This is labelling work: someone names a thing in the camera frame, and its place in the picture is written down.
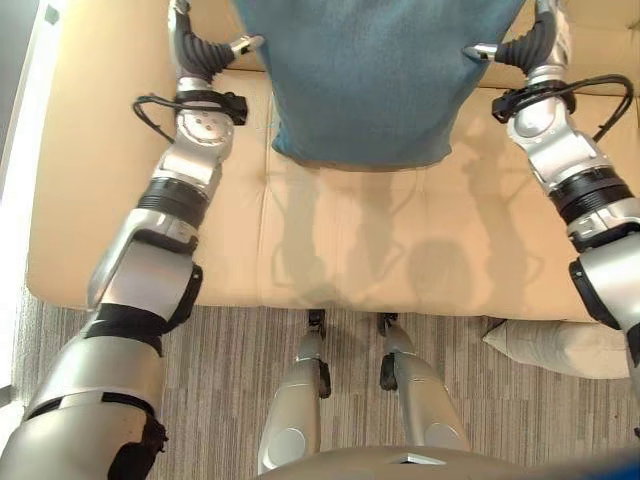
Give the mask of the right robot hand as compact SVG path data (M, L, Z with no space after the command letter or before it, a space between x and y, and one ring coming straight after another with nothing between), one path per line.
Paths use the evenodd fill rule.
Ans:
M462 52L475 61L516 67L525 75L540 67L566 69L571 57L571 36L565 4L537 0L534 23L528 32L501 44L466 46Z

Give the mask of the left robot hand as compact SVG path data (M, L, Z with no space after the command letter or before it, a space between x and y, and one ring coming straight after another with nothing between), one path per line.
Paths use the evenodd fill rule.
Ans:
M167 25L170 59L178 80L196 78L208 83L236 60L264 44L260 35L244 35L231 43L209 42L192 29L191 2L171 0Z

